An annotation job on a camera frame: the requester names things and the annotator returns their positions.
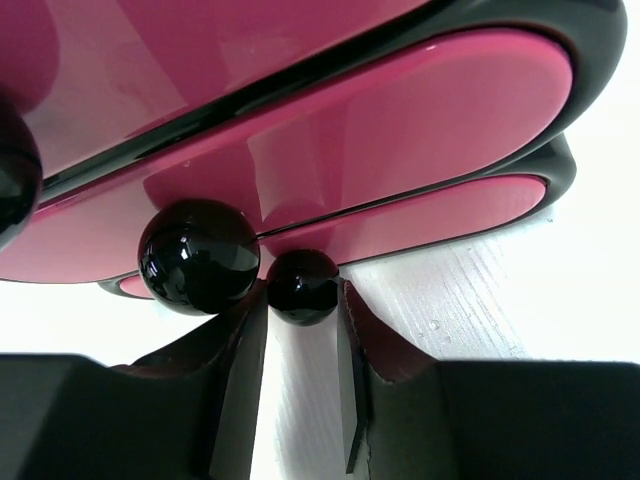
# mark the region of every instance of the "glossy pink surface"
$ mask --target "glossy pink surface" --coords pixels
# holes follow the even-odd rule
[[[0,278],[134,271],[146,224],[180,199],[226,202],[260,233],[477,170],[542,131],[570,86],[566,54],[533,34],[427,42],[48,205],[0,255]]]
[[[136,297],[142,298],[153,298],[151,292],[149,292],[149,289],[142,281],[142,278],[140,278],[138,275],[122,280],[120,282],[120,288],[123,292],[126,292],[129,295],[134,295]]]
[[[525,214],[544,193],[535,177],[486,178],[276,234],[261,241],[260,276],[291,250],[321,250],[344,264],[480,232]]]
[[[5,1],[0,90],[48,176],[427,1]]]

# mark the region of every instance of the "curved pink shape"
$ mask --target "curved pink shape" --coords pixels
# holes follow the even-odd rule
[[[54,85],[26,119],[47,177],[429,0],[49,0],[59,43],[34,24],[35,1],[3,2],[18,18],[0,18],[0,57],[46,72],[50,51],[60,57],[53,77],[20,86],[34,106]]]
[[[120,282],[120,289],[135,297],[153,298],[153,295],[151,295],[151,292],[149,292],[149,289],[146,287],[139,275],[134,275],[133,277],[122,280]]]
[[[565,52],[535,34],[426,42],[48,205],[0,255],[0,277],[134,271],[146,224],[185,198],[226,202],[260,233],[478,170],[544,130],[570,86]]]
[[[544,197],[535,177],[475,180],[263,239],[260,278],[291,250],[322,250],[337,264],[481,232],[514,220]]]
[[[46,0],[0,6],[0,93],[25,114],[51,92],[60,62],[58,34]]]

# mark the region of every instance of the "black trim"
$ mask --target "black trim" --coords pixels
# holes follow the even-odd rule
[[[383,253],[380,255],[374,255],[372,257],[361,258],[354,260],[353,262],[347,262],[344,265],[352,265],[354,263],[362,262],[365,260],[372,260],[375,258],[384,258],[390,255],[397,255],[399,253],[406,253],[413,250],[419,250],[425,247],[433,247],[444,243],[453,242],[455,240],[462,240],[467,238],[473,238],[479,235],[483,235],[487,232],[505,228],[514,223],[520,222],[532,215],[535,215],[540,210],[550,206],[556,200],[558,200],[564,193],[571,187],[571,184],[576,177],[576,163],[569,150],[569,145],[564,137],[564,134],[558,135],[552,139],[546,145],[543,145],[538,150],[532,152],[527,157],[518,160],[515,163],[511,163],[502,168],[496,168],[492,172],[486,172],[482,175],[476,175],[475,178],[467,179],[466,181],[478,180],[481,178],[491,178],[500,176],[513,176],[513,175],[530,175],[538,177],[544,180],[546,184],[546,192],[543,199],[534,208],[519,216],[513,220],[501,223],[495,227],[487,228],[473,233],[467,233],[458,237],[450,237],[444,240],[431,243],[423,243],[420,245],[414,245],[409,248],[403,248],[400,250],[394,250],[393,252]],[[455,185],[459,185],[465,182],[457,182]]]
[[[626,37],[620,0],[434,0],[375,30],[70,167],[44,182],[42,204],[222,123],[426,39],[485,27],[517,27],[554,39],[569,52],[574,84],[565,108],[510,163],[562,132],[599,95]]]
[[[153,300],[153,298],[138,297],[137,295],[131,295],[130,293],[127,293],[124,290],[122,290],[122,288],[120,287],[120,284],[122,283],[122,281],[126,280],[127,278],[134,277],[136,275],[138,275],[137,271],[129,272],[123,275],[118,275],[117,277],[109,278],[107,280],[101,280],[97,283],[98,283],[98,286],[103,290],[113,295],[117,295],[119,297],[135,298],[136,300]]]

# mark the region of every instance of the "black ball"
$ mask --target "black ball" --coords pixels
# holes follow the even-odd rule
[[[267,274],[269,306],[288,323],[315,325],[338,305],[339,270],[317,250],[279,256]]]
[[[41,189],[42,166],[31,132],[0,99],[0,250],[27,225]]]
[[[249,292],[258,277],[260,250],[240,212],[211,200],[183,200],[149,222],[138,262],[160,303],[183,314],[213,315]]]

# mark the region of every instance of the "white wooden surface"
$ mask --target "white wooden surface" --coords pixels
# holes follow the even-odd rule
[[[640,362],[640,8],[627,3],[620,68],[567,134],[579,174],[563,199],[499,232],[343,270],[432,355]],[[4,283],[0,298],[6,352],[128,362],[199,322],[94,285]],[[307,329],[270,322],[252,478],[345,478],[335,319]]]

